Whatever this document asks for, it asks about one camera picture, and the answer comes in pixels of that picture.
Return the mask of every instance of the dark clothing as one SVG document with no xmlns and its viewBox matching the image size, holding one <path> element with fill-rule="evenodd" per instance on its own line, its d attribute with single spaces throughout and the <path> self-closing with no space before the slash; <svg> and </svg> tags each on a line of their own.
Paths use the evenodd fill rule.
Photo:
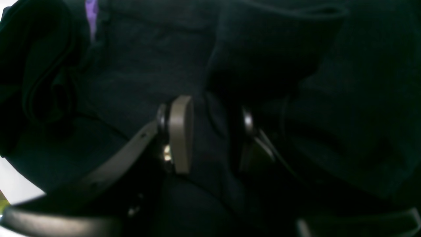
<svg viewBox="0 0 421 237">
<path fill-rule="evenodd" d="M 56 16 L 66 27 L 12 24 L 10 12 L 0 23 L 0 69 L 6 72 L 0 103 L 8 112 L 1 152 L 41 189 L 103 162 L 154 119 L 160 103 L 190 94 L 195 145 L 188 180 L 196 186 L 180 178 L 165 183 L 166 208 L 157 215 L 165 228 L 154 234 L 176 227 L 192 236 L 227 234 L 244 219 L 261 228 L 260 203 L 229 168 L 226 105 L 233 103 L 250 106 L 330 174 L 383 199 L 419 203 L 411 191 L 419 186 L 414 170 L 421 160 L 419 1 L 100 0 L 96 42 L 88 49 L 89 28 L 80 20 L 84 28 L 70 31 L 77 11 L 58 2 L 20 0 L 10 12 L 30 3 L 45 11 L 55 6 L 67 13 Z M 33 9 L 24 21 L 37 17 Z M 8 27 L 21 29 L 25 39 L 54 34 L 50 44 L 60 44 L 33 65 L 50 74 L 31 70 L 41 48 L 30 40 L 7 41 L 15 37 Z M 83 57 L 70 55 L 69 44 Z M 9 54 L 17 58 L 6 60 Z M 79 65 L 54 60 L 64 56 L 79 58 Z M 20 70 L 7 70 L 13 67 Z M 55 83 L 63 71 L 66 80 Z M 70 98 L 61 107 L 52 93 L 56 84 Z M 68 133 L 57 135 L 57 127 Z"/>
</svg>

